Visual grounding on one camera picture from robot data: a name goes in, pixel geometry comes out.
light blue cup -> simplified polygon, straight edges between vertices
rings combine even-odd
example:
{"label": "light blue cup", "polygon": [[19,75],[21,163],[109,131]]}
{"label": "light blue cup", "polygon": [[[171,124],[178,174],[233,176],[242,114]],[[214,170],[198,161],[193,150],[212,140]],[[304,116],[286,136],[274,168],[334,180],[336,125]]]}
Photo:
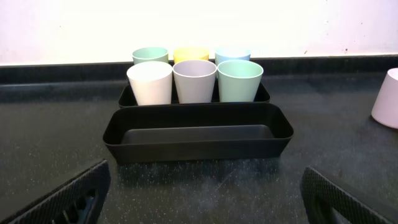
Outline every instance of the light blue cup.
{"label": "light blue cup", "polygon": [[216,49],[216,65],[227,60],[250,60],[250,50],[237,47]]}

tray bottom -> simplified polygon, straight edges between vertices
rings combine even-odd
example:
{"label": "tray bottom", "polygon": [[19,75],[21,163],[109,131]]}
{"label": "tray bottom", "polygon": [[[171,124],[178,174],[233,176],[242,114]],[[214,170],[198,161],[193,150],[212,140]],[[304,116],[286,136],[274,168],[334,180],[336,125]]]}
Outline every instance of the tray bottom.
{"label": "tray bottom", "polygon": [[158,144],[198,141],[272,139],[271,130],[263,124],[207,126],[188,128],[152,128],[128,130],[121,144]]}

cup rim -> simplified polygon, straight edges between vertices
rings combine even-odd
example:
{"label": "cup rim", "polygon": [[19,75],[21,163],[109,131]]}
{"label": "cup rim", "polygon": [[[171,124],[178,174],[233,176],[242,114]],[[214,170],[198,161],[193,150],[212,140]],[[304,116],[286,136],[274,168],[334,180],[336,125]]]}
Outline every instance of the cup rim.
{"label": "cup rim", "polygon": [[[151,58],[142,58],[142,57],[136,57],[136,56],[134,56],[134,53],[136,53],[138,50],[142,50],[142,49],[164,49],[164,50],[166,50],[166,54],[163,54],[162,56],[158,56],[158,57],[151,57]],[[142,48],[140,48],[140,49],[137,49],[137,50],[133,51],[133,52],[132,52],[132,57],[133,57],[133,58],[136,58],[136,59],[141,59],[141,60],[153,60],[153,59],[157,59],[157,58],[164,57],[164,56],[166,56],[166,55],[168,55],[168,54],[169,54],[169,50],[167,50],[165,47],[156,47],[156,46],[153,46],[153,47],[142,47]]]}
{"label": "cup rim", "polygon": [[[224,63],[231,63],[231,62],[237,62],[237,61],[238,61],[238,62],[244,62],[244,63],[251,63],[251,64],[254,64],[255,66],[258,66],[258,67],[261,68],[261,73],[258,74],[258,75],[256,75],[256,76],[253,76],[253,77],[236,77],[236,76],[232,76],[232,75],[225,74],[224,72],[221,72],[221,71],[219,70],[220,65],[222,65],[222,64],[224,64]],[[217,65],[217,72],[219,72],[219,73],[221,73],[221,74],[223,74],[223,75],[225,75],[225,76],[227,76],[227,77],[230,77],[230,78],[250,79],[250,78],[256,78],[256,77],[261,76],[261,75],[264,73],[264,69],[261,67],[261,65],[255,63],[255,62],[251,62],[251,61],[248,61],[248,60],[236,59],[236,60],[226,60],[226,61],[224,61],[224,62],[219,63],[219,64]]]}
{"label": "cup rim", "polygon": [[389,70],[387,71],[387,74],[388,74],[391,78],[393,78],[393,79],[395,79],[396,81],[398,81],[398,68],[389,69]]}
{"label": "cup rim", "polygon": [[200,57],[204,57],[204,56],[210,54],[209,49],[206,48],[206,47],[195,47],[195,46],[191,46],[191,47],[190,47],[190,46],[186,46],[186,47],[179,47],[179,48],[174,49],[174,50],[173,50],[173,57],[176,55],[175,52],[176,52],[177,50],[181,50],[181,49],[196,49],[196,50],[200,49],[200,50],[205,50],[206,53],[203,54],[203,55],[201,55]]}
{"label": "cup rim", "polygon": [[224,57],[230,57],[228,55],[220,53],[220,50],[224,50],[224,49],[234,49],[234,50],[242,50],[243,52],[248,52],[248,54],[242,54],[242,55],[239,55],[239,56],[236,56],[236,57],[245,57],[245,56],[251,55],[251,50],[250,49],[244,49],[244,48],[238,48],[238,47],[220,47],[220,48],[217,48],[215,50],[215,54],[220,55],[220,56],[224,56]]}
{"label": "cup rim", "polygon": [[[174,66],[178,65],[179,63],[190,62],[190,61],[202,61],[202,62],[210,63],[210,64],[212,64],[212,65],[215,66],[215,70],[214,70],[213,72],[211,72],[210,74],[201,75],[201,76],[199,76],[199,77],[192,77],[192,76],[188,76],[188,75],[182,75],[182,74],[180,74],[180,73],[178,73],[178,72],[176,72],[176,71],[174,70]],[[173,73],[174,73],[174,74],[180,75],[180,76],[182,76],[182,77],[187,77],[187,78],[203,78],[203,77],[210,76],[210,75],[214,74],[215,72],[217,72],[217,66],[216,66],[216,64],[214,64],[214,63],[211,62],[211,61],[207,61],[207,60],[190,59],[190,60],[184,60],[184,61],[181,61],[181,62],[177,62],[176,64],[173,65]]]}
{"label": "cup rim", "polygon": [[[140,79],[140,78],[133,78],[133,77],[131,77],[131,73],[133,72],[133,70],[136,70],[136,69],[138,69],[139,67],[149,66],[150,63],[152,63],[152,64],[156,64],[156,63],[157,63],[157,64],[162,64],[162,65],[166,64],[166,65],[168,65],[168,68],[169,68],[170,70],[169,70],[168,72],[165,72],[164,75],[162,75],[161,77],[157,77],[157,78]],[[150,61],[150,62],[138,63],[137,65],[131,66],[131,67],[127,70],[126,75],[127,75],[128,79],[131,79],[131,80],[142,81],[142,82],[151,82],[151,81],[155,81],[155,80],[161,80],[162,78],[165,78],[165,77],[169,76],[172,72],[173,72],[173,68],[172,68],[172,66],[171,66],[169,63],[166,63],[166,62],[158,62],[158,61]]]}

black countertop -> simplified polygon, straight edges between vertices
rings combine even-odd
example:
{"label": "black countertop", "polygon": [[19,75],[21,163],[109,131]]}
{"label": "black countertop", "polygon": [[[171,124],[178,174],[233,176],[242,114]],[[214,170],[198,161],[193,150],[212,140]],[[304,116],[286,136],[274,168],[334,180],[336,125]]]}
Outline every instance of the black countertop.
{"label": "black countertop", "polygon": [[370,117],[384,75],[263,79],[295,129],[279,158],[129,166],[102,142],[126,82],[0,86],[0,197],[102,157],[112,182],[99,223],[307,223],[306,166],[398,207],[398,132]]}

rectangular plastic tray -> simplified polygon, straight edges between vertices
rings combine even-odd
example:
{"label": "rectangular plastic tray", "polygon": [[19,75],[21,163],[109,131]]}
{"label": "rectangular plastic tray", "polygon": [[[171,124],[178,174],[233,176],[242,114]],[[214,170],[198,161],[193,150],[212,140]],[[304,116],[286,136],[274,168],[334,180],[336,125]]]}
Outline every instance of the rectangular plastic tray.
{"label": "rectangular plastic tray", "polygon": [[135,106],[113,114],[103,135],[118,164],[277,157],[293,135],[269,103]]}
{"label": "rectangular plastic tray", "polygon": [[[262,83],[260,83],[259,88],[257,90],[256,96],[254,97],[254,102],[252,103],[268,103],[270,96]],[[218,81],[216,80],[214,83],[214,90],[213,96],[211,97],[212,103],[219,103],[220,102],[220,95],[218,94]],[[178,95],[177,95],[177,88],[175,86],[174,80],[172,83],[172,104],[179,104],[178,102]],[[131,86],[128,85],[124,88],[122,95],[119,98],[119,107],[125,108],[128,106],[138,106],[136,97],[132,92]]]}

